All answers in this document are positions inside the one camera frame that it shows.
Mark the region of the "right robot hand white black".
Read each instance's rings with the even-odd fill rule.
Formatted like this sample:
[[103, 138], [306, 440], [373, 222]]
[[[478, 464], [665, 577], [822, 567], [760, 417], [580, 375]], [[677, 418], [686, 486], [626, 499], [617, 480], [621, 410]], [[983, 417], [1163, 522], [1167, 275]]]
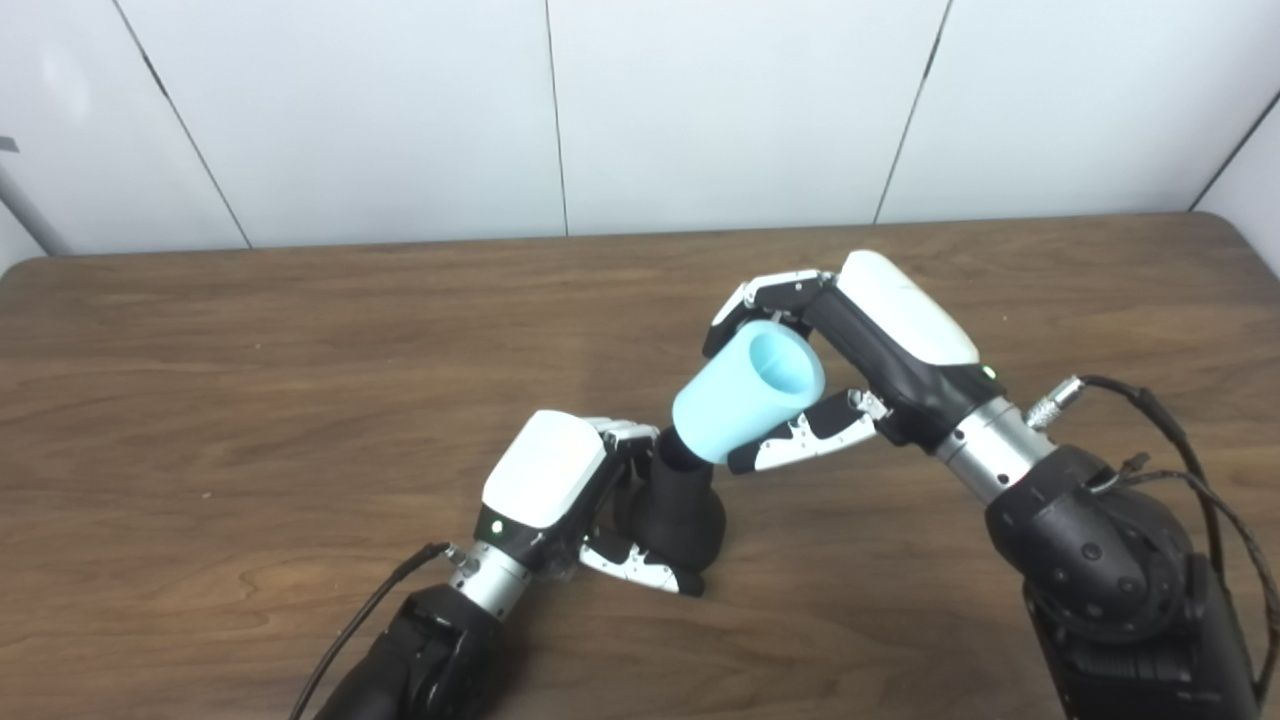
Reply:
[[742, 282], [712, 320], [704, 357], [718, 355], [758, 320], [803, 341], [818, 334], [865, 386], [791, 411], [735, 447], [727, 465], [737, 475], [833, 454], [873, 436], [932, 455], [969, 415], [1005, 395], [968, 333], [879, 252], [854, 251], [837, 272], [806, 269]]

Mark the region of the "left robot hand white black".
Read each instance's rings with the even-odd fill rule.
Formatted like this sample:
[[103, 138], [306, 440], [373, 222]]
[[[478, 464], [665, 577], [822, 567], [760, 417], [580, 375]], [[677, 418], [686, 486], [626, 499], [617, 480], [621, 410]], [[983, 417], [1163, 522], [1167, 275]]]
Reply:
[[672, 594], [700, 597], [699, 574], [677, 568], [598, 518], [614, 492], [648, 470], [659, 430], [607, 416], [538, 410], [485, 480], [475, 544], [451, 584], [489, 614], [509, 614], [536, 579], [582, 565]]

